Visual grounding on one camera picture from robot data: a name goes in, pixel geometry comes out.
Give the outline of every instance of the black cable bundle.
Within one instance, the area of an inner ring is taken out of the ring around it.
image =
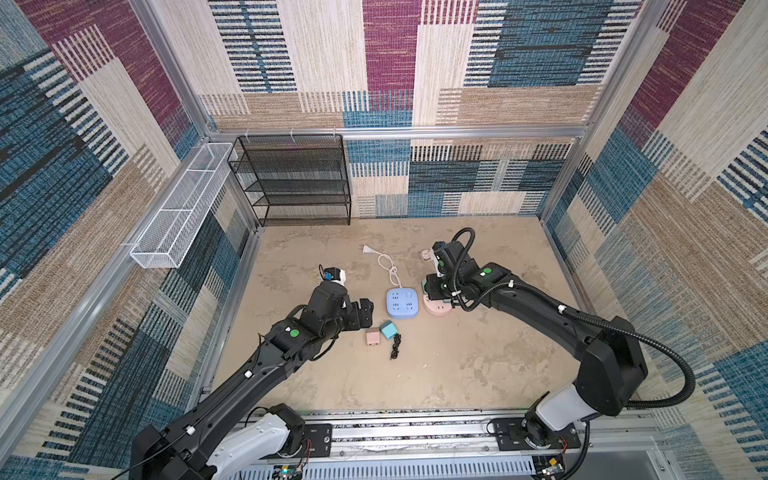
[[[398,348],[400,347],[400,339],[402,338],[399,333],[396,333],[393,337],[395,339],[395,343],[392,344],[392,353],[389,355],[390,360],[394,360],[397,358],[397,354],[400,353],[398,351]]]

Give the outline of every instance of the pink round power strip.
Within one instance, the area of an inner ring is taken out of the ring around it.
[[[450,303],[445,303],[442,300],[430,300],[426,293],[422,295],[422,300],[424,300],[424,308],[430,315],[446,316],[453,310]]]

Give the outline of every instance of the blue power strip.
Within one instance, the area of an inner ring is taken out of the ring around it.
[[[386,311],[395,320],[413,318],[419,313],[419,296],[413,288],[393,288],[386,293]]]

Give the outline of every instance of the black mounting plate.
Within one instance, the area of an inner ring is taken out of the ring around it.
[[[331,456],[331,442],[333,441],[333,425],[330,423],[313,423],[304,425],[304,438],[312,440],[312,450],[310,458],[324,458]],[[301,444],[301,448],[290,459],[302,458],[306,454],[306,443]],[[279,455],[267,455],[264,458],[278,458],[288,461],[288,458],[282,458]]]
[[[504,435],[496,435],[496,445],[502,452],[513,452],[516,450],[536,450],[531,447],[526,441],[525,437],[528,436],[528,432],[520,426],[523,421],[523,417],[510,417],[503,419],[493,419],[493,432]],[[556,432],[555,435],[562,436],[566,442],[568,442],[569,449],[580,449],[581,440],[578,438],[577,433],[571,433],[571,429],[574,428],[574,424],[562,429],[560,432]],[[550,447],[552,449],[562,449],[562,445],[559,443]]]

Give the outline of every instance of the patchwork wall panel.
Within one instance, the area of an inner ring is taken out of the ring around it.
[[[168,0],[157,8],[212,122],[257,129],[580,123],[641,4]]]
[[[352,216],[535,215],[573,141],[345,141]]]
[[[548,228],[589,307],[683,354],[689,479],[768,478],[768,3],[673,0]],[[644,399],[679,369],[646,350]]]
[[[0,0],[0,52],[2,403],[197,132],[127,0]],[[181,413],[246,235],[223,191],[194,261],[137,268],[0,478],[112,476],[131,429]]]

